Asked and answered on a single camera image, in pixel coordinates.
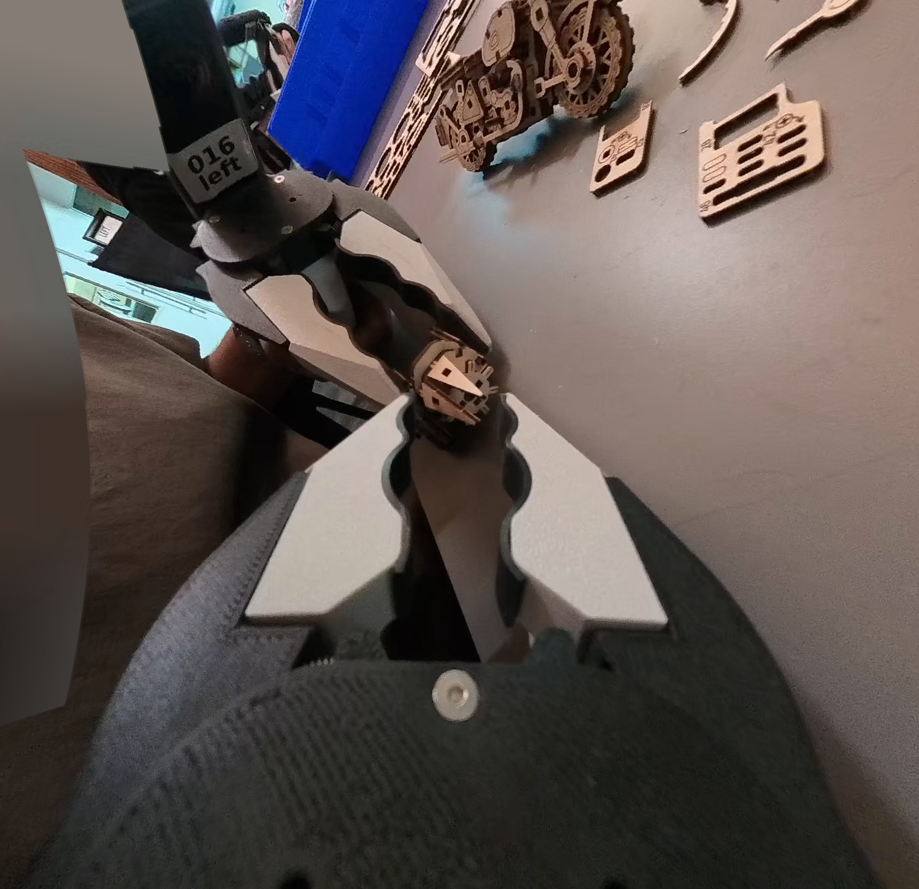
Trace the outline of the wooden gear assembly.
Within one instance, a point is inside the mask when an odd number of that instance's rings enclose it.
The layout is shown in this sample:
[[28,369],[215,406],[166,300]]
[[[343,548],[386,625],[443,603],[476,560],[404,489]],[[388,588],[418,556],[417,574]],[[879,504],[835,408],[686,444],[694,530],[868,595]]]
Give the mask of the wooden gear assembly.
[[415,358],[411,385],[419,432],[442,449],[462,443],[490,411],[497,387],[484,355],[460,339],[431,330]]

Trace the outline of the person's left hand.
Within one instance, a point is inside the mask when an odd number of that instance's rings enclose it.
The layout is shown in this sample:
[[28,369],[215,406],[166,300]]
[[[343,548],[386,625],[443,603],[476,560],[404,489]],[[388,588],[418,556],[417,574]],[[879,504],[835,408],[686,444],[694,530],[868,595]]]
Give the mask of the person's left hand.
[[260,394],[268,381],[267,367],[267,353],[258,336],[236,324],[203,360],[209,376],[250,398]]

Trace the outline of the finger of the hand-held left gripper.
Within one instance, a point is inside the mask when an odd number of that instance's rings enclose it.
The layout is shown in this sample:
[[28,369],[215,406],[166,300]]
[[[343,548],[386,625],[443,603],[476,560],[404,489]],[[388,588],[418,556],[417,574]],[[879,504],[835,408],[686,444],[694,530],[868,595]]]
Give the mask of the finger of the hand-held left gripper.
[[341,223],[337,244],[353,257],[382,262],[408,305],[426,309],[438,326],[475,349],[491,350],[492,338],[479,316],[421,241],[359,210]]
[[303,366],[385,408],[407,394],[404,381],[362,351],[351,330],[325,314],[303,275],[271,275],[245,290],[247,297],[289,344]]

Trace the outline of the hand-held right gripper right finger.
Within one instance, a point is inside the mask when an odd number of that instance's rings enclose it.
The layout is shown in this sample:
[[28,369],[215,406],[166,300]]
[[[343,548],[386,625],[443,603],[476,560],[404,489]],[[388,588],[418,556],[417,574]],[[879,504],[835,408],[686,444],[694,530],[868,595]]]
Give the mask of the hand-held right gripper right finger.
[[602,470],[514,394],[500,396],[497,607],[508,628],[659,633],[668,616]]

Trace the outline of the slotted wooden panel piece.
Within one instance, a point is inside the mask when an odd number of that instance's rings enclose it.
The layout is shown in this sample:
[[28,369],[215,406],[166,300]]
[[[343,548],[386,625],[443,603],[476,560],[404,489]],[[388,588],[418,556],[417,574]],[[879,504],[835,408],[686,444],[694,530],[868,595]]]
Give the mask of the slotted wooden panel piece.
[[809,177],[826,157],[822,103],[794,101],[781,82],[739,110],[700,124],[698,216],[715,220]]

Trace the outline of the narrow wooden cut-out sheet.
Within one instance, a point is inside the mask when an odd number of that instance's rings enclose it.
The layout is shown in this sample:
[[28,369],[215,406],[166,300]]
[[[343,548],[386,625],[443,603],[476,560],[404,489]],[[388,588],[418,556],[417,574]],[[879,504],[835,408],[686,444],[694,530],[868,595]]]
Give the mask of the narrow wooden cut-out sheet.
[[387,200],[424,137],[443,96],[441,78],[454,65],[454,47],[480,0],[443,0],[437,20],[415,57],[420,79],[364,185]]

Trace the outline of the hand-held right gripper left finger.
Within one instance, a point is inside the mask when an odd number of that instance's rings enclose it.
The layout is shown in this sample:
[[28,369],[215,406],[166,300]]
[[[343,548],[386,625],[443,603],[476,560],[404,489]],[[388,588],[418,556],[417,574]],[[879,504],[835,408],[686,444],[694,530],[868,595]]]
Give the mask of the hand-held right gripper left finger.
[[383,407],[307,471],[250,597],[250,625],[305,625],[339,658],[389,659],[406,611],[415,397]]

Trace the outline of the wooden motorcycle model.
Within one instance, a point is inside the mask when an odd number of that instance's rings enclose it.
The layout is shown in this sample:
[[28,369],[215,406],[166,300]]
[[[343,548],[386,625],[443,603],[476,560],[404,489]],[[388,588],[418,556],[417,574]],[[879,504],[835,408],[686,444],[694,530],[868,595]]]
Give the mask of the wooden motorcycle model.
[[624,0],[506,0],[481,47],[453,60],[437,86],[440,163],[470,172],[493,162],[500,143],[550,117],[595,117],[626,87],[634,32]]

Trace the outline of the small framed sign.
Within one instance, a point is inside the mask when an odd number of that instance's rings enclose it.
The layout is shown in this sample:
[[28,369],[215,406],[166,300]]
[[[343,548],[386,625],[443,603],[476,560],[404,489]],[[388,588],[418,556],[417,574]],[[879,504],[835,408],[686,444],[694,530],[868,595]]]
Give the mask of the small framed sign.
[[105,249],[118,235],[127,218],[107,208],[99,207],[86,228],[83,240],[100,250]]

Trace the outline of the curved wooden hook piece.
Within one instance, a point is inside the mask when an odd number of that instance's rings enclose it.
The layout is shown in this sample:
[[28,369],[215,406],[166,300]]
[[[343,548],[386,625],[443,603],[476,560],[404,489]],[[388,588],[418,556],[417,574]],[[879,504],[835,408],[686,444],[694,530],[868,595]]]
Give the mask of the curved wooden hook piece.
[[732,33],[740,16],[740,0],[698,0],[702,6],[720,5],[723,8],[722,16],[717,29],[701,50],[698,56],[677,77],[680,86],[686,86],[702,71],[710,60],[718,53],[726,39]]

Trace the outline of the blue plastic bin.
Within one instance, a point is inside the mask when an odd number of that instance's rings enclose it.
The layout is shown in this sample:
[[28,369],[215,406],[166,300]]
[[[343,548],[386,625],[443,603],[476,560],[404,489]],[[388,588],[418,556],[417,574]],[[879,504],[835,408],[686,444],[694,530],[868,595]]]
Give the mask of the blue plastic bin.
[[301,168],[351,178],[429,1],[305,1],[269,122]]

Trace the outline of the grey desk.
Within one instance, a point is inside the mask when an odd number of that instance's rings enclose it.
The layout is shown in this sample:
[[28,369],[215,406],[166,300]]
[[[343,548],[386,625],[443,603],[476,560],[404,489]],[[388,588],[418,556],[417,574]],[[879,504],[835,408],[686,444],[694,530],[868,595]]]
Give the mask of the grey desk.
[[[917,887],[917,0],[867,0],[765,61],[823,0],[626,0],[617,129],[647,163],[601,197],[599,121],[562,114],[484,175],[432,129],[391,201],[491,333],[506,385],[707,564],[782,665],[851,830]],[[697,134],[786,82],[821,171],[712,223]]]

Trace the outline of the person's brown shirt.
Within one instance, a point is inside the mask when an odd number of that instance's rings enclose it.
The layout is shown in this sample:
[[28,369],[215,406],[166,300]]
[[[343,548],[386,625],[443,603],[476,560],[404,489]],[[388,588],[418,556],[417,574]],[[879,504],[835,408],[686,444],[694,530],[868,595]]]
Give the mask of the person's brown shirt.
[[85,607],[63,706],[2,727],[2,887],[17,887],[57,825],[88,744],[157,616],[192,572],[325,447],[277,407],[300,373],[265,344],[254,398],[203,368],[198,341],[70,295],[86,384]]

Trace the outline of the small wooden panel piece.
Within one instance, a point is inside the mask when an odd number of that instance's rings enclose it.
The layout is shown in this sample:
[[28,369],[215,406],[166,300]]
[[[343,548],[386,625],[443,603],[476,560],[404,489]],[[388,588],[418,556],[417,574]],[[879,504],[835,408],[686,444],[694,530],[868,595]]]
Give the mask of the small wooden panel piece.
[[593,196],[606,194],[641,175],[646,167],[656,108],[644,102],[633,121],[616,132],[600,131],[594,154],[589,191]]

